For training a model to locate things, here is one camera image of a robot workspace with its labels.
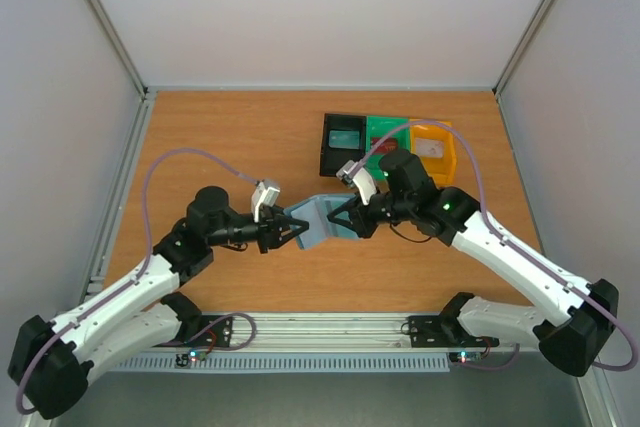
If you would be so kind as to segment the teal blue card holder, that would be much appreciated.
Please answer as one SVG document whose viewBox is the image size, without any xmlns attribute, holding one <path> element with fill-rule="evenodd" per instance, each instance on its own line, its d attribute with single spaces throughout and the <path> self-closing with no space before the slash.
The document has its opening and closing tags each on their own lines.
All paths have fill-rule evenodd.
<svg viewBox="0 0 640 427">
<path fill-rule="evenodd" d="M 331 238 L 358 240 L 355 232 L 327 218 L 329 213 L 351 198 L 350 194 L 320 194 L 286 207 L 286 215 L 309 223 L 309 229 L 296 238 L 298 247 L 309 250 Z"/>
</svg>

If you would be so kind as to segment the red credit card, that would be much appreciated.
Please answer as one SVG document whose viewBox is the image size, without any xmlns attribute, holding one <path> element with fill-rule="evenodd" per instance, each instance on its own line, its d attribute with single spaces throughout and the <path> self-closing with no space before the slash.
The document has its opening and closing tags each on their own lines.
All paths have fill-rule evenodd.
<svg viewBox="0 0 640 427">
<path fill-rule="evenodd" d="M 380 137 L 371 138 L 371 149 L 373 150 L 374 155 L 386 155 L 387 153 L 405 147 L 404 140 L 399 137 L 388 137 L 381 144 L 379 144 L 380 141 Z"/>
</svg>

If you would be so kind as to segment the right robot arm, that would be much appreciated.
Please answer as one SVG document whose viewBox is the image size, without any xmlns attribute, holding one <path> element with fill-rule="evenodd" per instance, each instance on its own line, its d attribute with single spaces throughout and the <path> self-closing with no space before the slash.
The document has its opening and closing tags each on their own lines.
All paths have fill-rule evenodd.
<svg viewBox="0 0 640 427">
<path fill-rule="evenodd" d="M 615 329 L 618 289 L 604 279 L 590 283 L 549 261 L 482 211 L 471 195 L 437 186 L 408 150 L 386 154 L 379 166 L 385 192 L 354 161 L 338 171 L 338 178 L 357 192 L 328 220 L 362 239 L 381 224 L 410 222 L 426 237 L 479 261 L 530 304 L 490 302 L 460 292 L 439 314 L 444 337 L 455 345 L 489 337 L 535 347 L 560 371 L 584 376 Z"/>
</svg>

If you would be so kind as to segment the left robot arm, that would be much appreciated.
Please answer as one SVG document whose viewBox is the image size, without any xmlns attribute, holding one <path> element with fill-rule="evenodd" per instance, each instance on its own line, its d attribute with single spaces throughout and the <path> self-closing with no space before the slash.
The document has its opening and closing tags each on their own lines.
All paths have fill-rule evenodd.
<svg viewBox="0 0 640 427">
<path fill-rule="evenodd" d="M 180 287 L 214 260 L 214 248 L 261 253 L 278 249 L 309 228 L 276 205 L 277 194 L 259 185 L 252 210 L 240 214 L 228 193 L 199 190 L 185 216 L 143 261 L 74 309 L 46 321 L 36 315 L 19 329 L 8 367 L 20 414 L 53 419 L 73 407 L 112 366 L 154 346 L 195 342 L 210 329 Z"/>
</svg>

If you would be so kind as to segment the white card in yellow bin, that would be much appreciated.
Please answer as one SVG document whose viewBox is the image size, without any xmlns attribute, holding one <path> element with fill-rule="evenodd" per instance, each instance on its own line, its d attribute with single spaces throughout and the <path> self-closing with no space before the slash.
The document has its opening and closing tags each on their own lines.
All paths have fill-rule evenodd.
<svg viewBox="0 0 640 427">
<path fill-rule="evenodd" d="M 442 159 L 445 153 L 445 143 L 442 140 L 418 137 L 413 141 L 413 150 L 423 158 Z"/>
</svg>

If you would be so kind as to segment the black storage bin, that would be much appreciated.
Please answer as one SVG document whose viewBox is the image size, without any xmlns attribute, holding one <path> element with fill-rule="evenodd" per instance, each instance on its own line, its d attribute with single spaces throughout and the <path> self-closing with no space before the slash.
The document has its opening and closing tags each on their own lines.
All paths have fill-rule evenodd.
<svg viewBox="0 0 640 427">
<path fill-rule="evenodd" d="M 319 175 L 334 177 L 347 161 L 365 155 L 366 117 L 350 114 L 324 115 Z"/>
</svg>

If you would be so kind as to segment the green storage bin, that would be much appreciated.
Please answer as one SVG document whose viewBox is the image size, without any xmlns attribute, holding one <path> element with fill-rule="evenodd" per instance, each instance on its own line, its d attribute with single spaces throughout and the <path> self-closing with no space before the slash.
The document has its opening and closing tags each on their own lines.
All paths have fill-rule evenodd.
<svg viewBox="0 0 640 427">
<path fill-rule="evenodd" d="M 407 123 L 409 118 L 406 117 L 385 117 L 385 116 L 368 116 L 366 119 L 366 152 L 371 149 L 371 138 L 372 137 L 380 137 L 382 138 L 388 132 L 397 128 L 398 126 Z M 402 138 L 405 142 L 405 147 L 402 149 L 410 150 L 411 149 L 411 140 L 410 140 L 410 131 L 408 128 L 404 128 L 393 133 L 389 137 L 399 137 Z M 372 154 L 371 157 L 367 160 L 365 165 L 366 170 L 372 175 L 372 177 L 376 180 L 384 180 L 385 174 L 379 168 L 379 161 L 383 157 Z"/>
</svg>

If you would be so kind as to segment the yellow storage bin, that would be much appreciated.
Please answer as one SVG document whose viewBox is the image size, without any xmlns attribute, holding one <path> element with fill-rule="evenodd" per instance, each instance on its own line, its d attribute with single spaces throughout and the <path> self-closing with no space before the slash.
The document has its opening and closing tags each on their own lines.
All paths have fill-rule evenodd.
<svg viewBox="0 0 640 427">
<path fill-rule="evenodd" d="M 452 185 L 457 169 L 454 136 L 442 127 L 414 125 L 409 128 L 410 151 L 417 155 L 438 187 Z"/>
</svg>

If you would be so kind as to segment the left small circuit board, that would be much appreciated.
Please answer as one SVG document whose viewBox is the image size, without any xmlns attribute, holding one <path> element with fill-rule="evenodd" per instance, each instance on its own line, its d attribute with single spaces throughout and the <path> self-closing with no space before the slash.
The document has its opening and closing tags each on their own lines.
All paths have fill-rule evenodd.
<svg viewBox="0 0 640 427">
<path fill-rule="evenodd" d="M 189 351 L 188 353 L 179 353 L 175 355 L 174 365 L 176 368 L 190 368 L 199 362 L 204 362 L 208 354 L 204 351 Z"/>
</svg>

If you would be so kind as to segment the small circuit board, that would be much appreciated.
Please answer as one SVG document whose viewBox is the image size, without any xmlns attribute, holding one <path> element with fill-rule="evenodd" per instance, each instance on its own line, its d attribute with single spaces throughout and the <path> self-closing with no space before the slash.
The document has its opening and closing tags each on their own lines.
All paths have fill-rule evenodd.
<svg viewBox="0 0 640 427">
<path fill-rule="evenodd" d="M 199 362 L 204 362 L 208 354 L 204 351 L 189 351 L 188 353 L 179 353 L 175 355 L 174 365 L 176 368 L 190 368 Z"/>
<path fill-rule="evenodd" d="M 458 364 L 476 363 L 485 358 L 482 352 L 469 352 L 466 350 L 449 353 L 449 361 Z"/>
</svg>

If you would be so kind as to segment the right small circuit board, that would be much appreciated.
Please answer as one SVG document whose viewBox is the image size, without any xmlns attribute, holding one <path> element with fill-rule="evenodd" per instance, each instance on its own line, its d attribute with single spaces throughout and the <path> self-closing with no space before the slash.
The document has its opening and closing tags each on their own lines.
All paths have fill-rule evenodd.
<svg viewBox="0 0 640 427">
<path fill-rule="evenodd" d="M 469 352 L 466 350 L 449 353 L 449 361 L 458 364 L 476 363 L 485 358 L 482 352 Z"/>
</svg>

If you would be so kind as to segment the aluminium front rail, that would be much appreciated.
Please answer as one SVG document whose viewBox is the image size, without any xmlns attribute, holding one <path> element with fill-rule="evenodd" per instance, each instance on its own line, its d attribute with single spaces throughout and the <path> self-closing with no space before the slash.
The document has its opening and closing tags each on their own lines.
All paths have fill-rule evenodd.
<svg viewBox="0 0 640 427">
<path fill-rule="evenodd" d="M 409 313 L 234 313 L 229 347 L 218 351 L 241 352 L 386 352 L 398 349 L 432 349 L 436 351 L 480 351 L 485 348 L 538 349 L 541 335 L 535 328 L 544 325 L 540 312 L 529 306 L 491 303 L 481 298 L 471 300 L 456 321 L 472 336 L 493 337 L 498 347 L 485 348 L 412 348 L 402 326 Z M 78 341 L 87 354 L 123 352 L 130 357 L 169 342 L 168 335 L 177 327 L 176 320 L 163 320 L 158 310 L 143 312 L 122 324 L 101 341 L 82 336 Z"/>
</svg>

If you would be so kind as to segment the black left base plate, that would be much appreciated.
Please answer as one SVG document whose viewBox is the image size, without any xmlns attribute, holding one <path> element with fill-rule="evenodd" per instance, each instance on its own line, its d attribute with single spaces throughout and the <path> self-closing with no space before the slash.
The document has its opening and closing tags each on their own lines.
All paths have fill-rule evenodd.
<svg viewBox="0 0 640 427">
<path fill-rule="evenodd" d="M 183 322 L 176 336 L 159 347 L 229 347 L 232 327 L 232 317 L 203 314 Z"/>
</svg>

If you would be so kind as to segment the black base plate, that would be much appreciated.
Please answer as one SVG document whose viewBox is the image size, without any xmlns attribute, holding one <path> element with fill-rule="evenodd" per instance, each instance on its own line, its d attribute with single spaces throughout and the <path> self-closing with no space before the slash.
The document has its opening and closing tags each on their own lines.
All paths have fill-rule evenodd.
<svg viewBox="0 0 640 427">
<path fill-rule="evenodd" d="M 493 337 L 472 336 L 456 322 L 443 320 L 440 315 L 411 315 L 402 326 L 412 348 L 485 348 L 498 347 L 500 341 Z"/>
<path fill-rule="evenodd" d="M 232 327 L 232 317 L 203 314 L 183 322 L 176 336 L 159 347 L 229 347 Z"/>
</svg>

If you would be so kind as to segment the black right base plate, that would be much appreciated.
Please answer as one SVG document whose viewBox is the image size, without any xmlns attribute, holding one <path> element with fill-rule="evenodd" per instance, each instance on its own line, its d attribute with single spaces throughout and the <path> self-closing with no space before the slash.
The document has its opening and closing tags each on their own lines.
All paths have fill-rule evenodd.
<svg viewBox="0 0 640 427">
<path fill-rule="evenodd" d="M 472 336 L 456 322 L 443 320 L 440 315 L 411 315 L 402 326 L 412 348 L 485 348 L 498 347 L 500 341 L 493 337 Z"/>
</svg>

